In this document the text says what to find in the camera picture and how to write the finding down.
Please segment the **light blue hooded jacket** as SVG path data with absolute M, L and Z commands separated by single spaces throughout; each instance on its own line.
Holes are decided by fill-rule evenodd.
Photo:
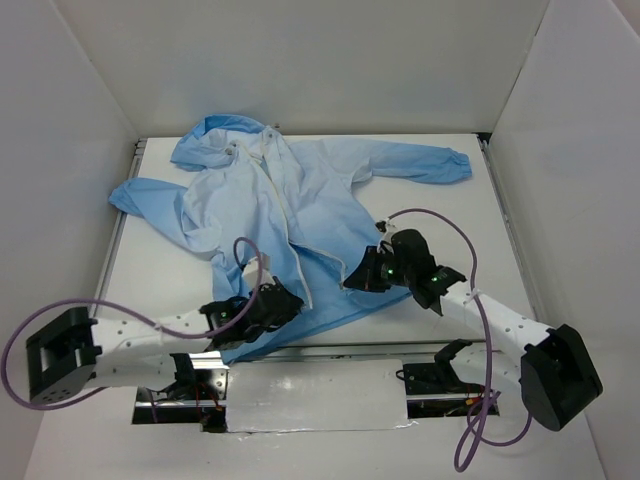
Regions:
M 255 251 L 303 300 L 284 327 L 227 350 L 226 363 L 359 320 L 403 301 L 394 287 L 366 293 L 343 287 L 365 249 L 379 240 L 352 188 L 374 176 L 449 185 L 469 179 L 469 158 L 449 148 L 333 137 L 289 142 L 250 118 L 212 115 L 176 145 L 171 160 L 190 185 L 136 177 L 110 195 L 117 209 L 146 220 L 177 246 L 207 260 L 212 294 L 246 294 L 240 266 Z

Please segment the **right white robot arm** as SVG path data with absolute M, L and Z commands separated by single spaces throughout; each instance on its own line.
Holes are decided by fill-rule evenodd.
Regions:
M 415 229 L 387 234 L 366 248 L 344 286 L 382 293 L 407 288 L 422 308 L 482 334 L 487 316 L 491 342 L 514 362 L 502 377 L 519 388 L 524 407 L 551 431 L 569 421 L 603 393 L 603 385 L 579 332 L 529 319 L 471 287 L 455 269 L 440 265 Z

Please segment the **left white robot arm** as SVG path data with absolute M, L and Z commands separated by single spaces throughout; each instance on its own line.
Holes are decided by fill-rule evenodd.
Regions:
M 273 333 L 301 313 L 304 302 L 273 278 L 250 297 L 214 301 L 150 323 L 94 318 L 70 308 L 26 341 L 29 400 L 66 401 L 86 388 L 147 386 L 171 397 L 196 386 L 189 355 L 234 350 Z

